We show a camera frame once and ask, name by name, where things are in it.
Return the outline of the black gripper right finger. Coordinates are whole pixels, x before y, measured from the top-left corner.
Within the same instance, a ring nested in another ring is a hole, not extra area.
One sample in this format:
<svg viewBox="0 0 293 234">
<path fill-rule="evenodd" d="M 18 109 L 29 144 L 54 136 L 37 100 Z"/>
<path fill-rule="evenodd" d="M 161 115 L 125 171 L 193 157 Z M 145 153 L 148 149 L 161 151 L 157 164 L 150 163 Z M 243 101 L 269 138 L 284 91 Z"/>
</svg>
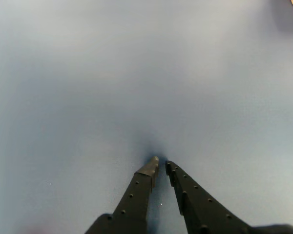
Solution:
<svg viewBox="0 0 293 234">
<path fill-rule="evenodd" d="M 180 214 L 189 234 L 251 234 L 252 227 L 219 203 L 181 167 L 166 161 Z"/>
</svg>

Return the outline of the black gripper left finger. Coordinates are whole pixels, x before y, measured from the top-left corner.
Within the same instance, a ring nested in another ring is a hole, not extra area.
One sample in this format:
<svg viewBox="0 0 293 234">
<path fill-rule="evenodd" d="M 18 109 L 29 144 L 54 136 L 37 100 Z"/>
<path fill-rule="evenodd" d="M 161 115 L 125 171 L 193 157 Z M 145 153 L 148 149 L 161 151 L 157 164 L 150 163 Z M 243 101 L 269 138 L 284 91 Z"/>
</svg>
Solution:
<svg viewBox="0 0 293 234">
<path fill-rule="evenodd" d="M 159 158 L 154 156 L 137 170 L 112 214 L 103 214 L 87 234 L 146 234 L 149 198 L 159 172 Z"/>
</svg>

